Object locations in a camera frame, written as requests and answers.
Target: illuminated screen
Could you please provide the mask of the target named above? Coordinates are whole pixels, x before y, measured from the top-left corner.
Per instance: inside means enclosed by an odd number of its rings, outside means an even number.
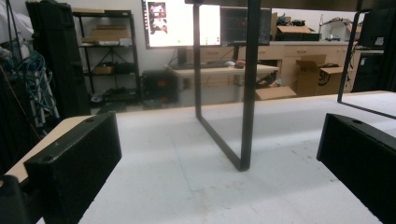
[[[193,45],[192,5],[142,0],[146,48]],[[200,6],[201,45],[220,45],[220,7]]]

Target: white table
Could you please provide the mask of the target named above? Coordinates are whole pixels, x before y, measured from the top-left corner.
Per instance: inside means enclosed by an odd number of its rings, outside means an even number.
[[[185,70],[173,70],[169,68],[172,73],[178,77],[179,88],[179,103],[182,106],[194,105],[194,85],[193,85],[193,69]],[[268,66],[268,65],[257,65],[257,74],[271,74],[278,71],[278,67]],[[202,101],[203,105],[219,104],[219,103],[231,103],[231,102],[241,102],[243,100],[243,89],[244,89],[244,74],[245,69],[238,69],[233,67],[222,67],[222,68],[205,68],[201,69],[201,83],[202,83]],[[207,82],[210,83],[211,79],[236,76],[235,82],[232,85],[226,85],[220,83],[219,86],[206,85]],[[192,83],[191,88],[184,89],[184,82]]]
[[[396,93],[345,101],[396,114]],[[81,223],[379,223],[316,160],[326,113],[396,136],[396,120],[340,105],[336,95],[257,102],[251,167],[240,173],[193,107],[120,113],[122,159]],[[242,104],[204,106],[203,114],[240,148]],[[82,119],[63,121],[45,141]]]

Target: wall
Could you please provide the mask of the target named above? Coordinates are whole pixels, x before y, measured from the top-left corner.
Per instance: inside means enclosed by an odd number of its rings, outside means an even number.
[[[173,49],[146,49],[143,16],[141,11],[141,0],[59,0],[58,2],[65,2],[71,7],[88,7],[88,8],[101,8],[101,9],[131,9],[134,14],[136,42],[138,51],[138,61],[140,72],[152,69],[161,69],[167,64],[174,56]],[[24,1],[11,1],[13,9],[16,12],[27,13]],[[320,17],[323,15],[324,21],[329,21],[335,17],[353,19],[353,12],[331,12],[331,11],[312,11],[312,10],[291,10],[274,8],[273,12],[277,12],[278,16],[286,13],[291,16],[293,20],[305,20],[308,27],[318,31]]]

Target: white tabletop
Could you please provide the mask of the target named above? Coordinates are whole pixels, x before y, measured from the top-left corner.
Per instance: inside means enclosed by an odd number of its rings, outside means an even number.
[[[173,70],[170,69],[173,73],[180,77],[192,77],[194,75],[193,69],[184,69],[184,70]],[[268,66],[257,64],[257,74],[269,74],[279,70],[278,67]],[[245,69],[238,69],[234,67],[222,67],[222,68],[205,68],[201,69],[201,75],[238,75],[242,76],[245,74]]]
[[[344,100],[396,114],[395,93]],[[257,102],[251,167],[240,173],[193,107],[118,114],[122,159],[81,223],[380,223],[316,160],[326,113],[396,136],[396,120],[335,95]],[[242,104],[204,106],[203,114],[239,150]]]

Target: desk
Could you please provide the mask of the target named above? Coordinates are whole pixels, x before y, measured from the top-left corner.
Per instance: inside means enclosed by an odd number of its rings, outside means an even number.
[[[396,93],[345,100],[396,114]],[[231,147],[239,147],[240,107],[203,107]],[[242,173],[193,107],[118,114],[122,159],[81,223],[380,223],[316,160],[318,143],[326,113],[392,136],[396,120],[340,105],[336,95],[257,102],[255,113],[251,167]],[[49,138],[82,119],[64,120]]]
[[[187,82],[187,88],[179,88],[179,103],[182,106],[194,105],[194,70],[173,70],[178,77],[178,86],[183,87]],[[277,67],[257,65],[257,75],[271,74],[278,71]],[[205,68],[201,69],[202,101],[204,105],[241,102],[243,98],[243,86],[245,69],[233,67]]]

